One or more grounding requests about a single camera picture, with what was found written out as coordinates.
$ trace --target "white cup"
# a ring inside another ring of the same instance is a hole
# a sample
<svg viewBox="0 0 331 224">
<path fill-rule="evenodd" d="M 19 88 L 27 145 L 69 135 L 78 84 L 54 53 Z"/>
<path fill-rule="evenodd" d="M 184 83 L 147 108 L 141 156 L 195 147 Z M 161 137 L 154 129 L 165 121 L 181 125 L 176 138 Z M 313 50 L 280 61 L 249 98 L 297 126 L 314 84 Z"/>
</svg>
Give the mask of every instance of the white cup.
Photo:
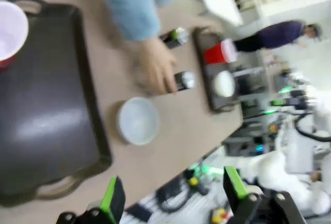
<svg viewBox="0 0 331 224">
<path fill-rule="evenodd" d="M 0 2 L 0 69 L 12 63 L 14 55 L 24 45 L 28 33 L 28 19 L 14 3 Z"/>
</svg>

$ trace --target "person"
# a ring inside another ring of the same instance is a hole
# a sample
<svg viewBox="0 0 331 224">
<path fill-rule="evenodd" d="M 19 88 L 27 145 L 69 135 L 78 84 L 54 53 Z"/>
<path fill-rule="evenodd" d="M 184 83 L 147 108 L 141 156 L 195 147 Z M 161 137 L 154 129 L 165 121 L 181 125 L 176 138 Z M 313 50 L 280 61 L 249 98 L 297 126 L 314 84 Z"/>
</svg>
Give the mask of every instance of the person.
<svg viewBox="0 0 331 224">
<path fill-rule="evenodd" d="M 318 38 L 321 35 L 321 28 L 318 24 L 306 25 L 301 21 L 284 21 L 265 27 L 252 36 L 234 41 L 234 45 L 237 51 L 241 52 L 254 52 L 262 48 L 274 49 L 286 44 L 305 47 L 305 44 L 297 41 L 303 35 L 312 39 Z"/>
<path fill-rule="evenodd" d="M 172 0 L 106 0 L 114 24 L 126 40 L 139 47 L 142 68 L 150 88 L 159 94 L 177 91 L 173 67 L 176 58 L 158 38 L 160 21 L 156 5 Z"/>
</svg>

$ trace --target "table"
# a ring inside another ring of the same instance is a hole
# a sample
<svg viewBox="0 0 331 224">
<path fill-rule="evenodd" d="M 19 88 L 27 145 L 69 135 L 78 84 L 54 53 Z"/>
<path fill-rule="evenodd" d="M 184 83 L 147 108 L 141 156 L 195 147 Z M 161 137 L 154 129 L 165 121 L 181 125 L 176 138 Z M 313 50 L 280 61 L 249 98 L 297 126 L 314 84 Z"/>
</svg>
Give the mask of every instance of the table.
<svg viewBox="0 0 331 224">
<path fill-rule="evenodd" d="M 178 59 L 176 72 L 194 71 L 196 88 L 176 95 L 151 98 L 159 111 L 161 125 L 156 139 L 137 147 L 125 144 L 115 127 L 118 107 L 125 100 L 144 93 L 134 83 L 130 70 L 131 44 L 117 42 L 109 12 L 103 0 L 45 0 L 78 6 L 84 16 L 86 44 L 98 107 L 110 140 L 114 162 L 105 172 L 84 181 L 72 194 L 53 201 L 34 200 L 15 207 L 0 208 L 2 223 L 55 223 L 62 211 L 82 213 L 87 205 L 101 199 L 109 179 L 119 175 L 126 191 L 126 206 L 142 199 L 178 175 L 216 147 L 242 124 L 239 106 L 230 113 L 209 113 L 193 41 L 173 50 Z M 163 31 L 182 26 L 216 25 L 212 21 L 178 13 L 159 11 Z"/>
</svg>

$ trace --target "black can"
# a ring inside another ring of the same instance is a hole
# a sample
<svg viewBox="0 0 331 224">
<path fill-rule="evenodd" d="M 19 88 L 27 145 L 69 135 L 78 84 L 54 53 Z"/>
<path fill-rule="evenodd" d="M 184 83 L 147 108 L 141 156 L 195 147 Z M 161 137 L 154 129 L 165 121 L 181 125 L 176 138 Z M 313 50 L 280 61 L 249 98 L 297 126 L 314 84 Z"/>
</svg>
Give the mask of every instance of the black can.
<svg viewBox="0 0 331 224">
<path fill-rule="evenodd" d="M 195 74 L 191 71 L 182 71 L 174 75 L 178 91 L 195 86 Z"/>
<path fill-rule="evenodd" d="M 185 44 L 188 41 L 189 35 L 186 29 L 179 27 L 161 35 L 160 39 L 171 49 Z"/>
</svg>

